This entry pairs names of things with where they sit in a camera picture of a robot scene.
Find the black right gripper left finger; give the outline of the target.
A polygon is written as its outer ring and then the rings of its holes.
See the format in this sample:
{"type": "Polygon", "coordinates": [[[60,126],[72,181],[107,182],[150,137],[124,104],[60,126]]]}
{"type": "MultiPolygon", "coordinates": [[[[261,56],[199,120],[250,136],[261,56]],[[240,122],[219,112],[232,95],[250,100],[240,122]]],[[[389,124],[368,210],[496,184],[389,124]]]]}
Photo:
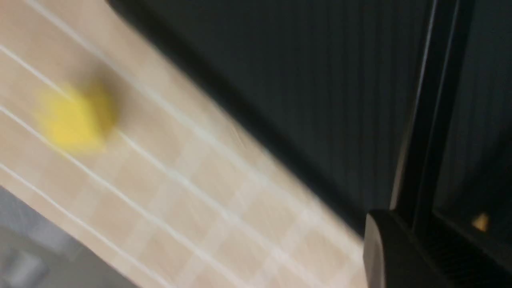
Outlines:
{"type": "Polygon", "coordinates": [[[391,211],[366,215],[363,261],[369,288],[453,286],[391,211]]]}

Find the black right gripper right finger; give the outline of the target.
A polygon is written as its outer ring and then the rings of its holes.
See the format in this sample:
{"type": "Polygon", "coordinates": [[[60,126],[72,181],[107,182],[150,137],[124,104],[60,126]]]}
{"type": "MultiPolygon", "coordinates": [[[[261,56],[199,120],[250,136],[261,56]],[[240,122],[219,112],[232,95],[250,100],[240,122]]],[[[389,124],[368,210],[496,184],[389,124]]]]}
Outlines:
{"type": "Polygon", "coordinates": [[[433,213],[425,249],[450,288],[510,288],[511,259],[483,233],[433,213]]]}

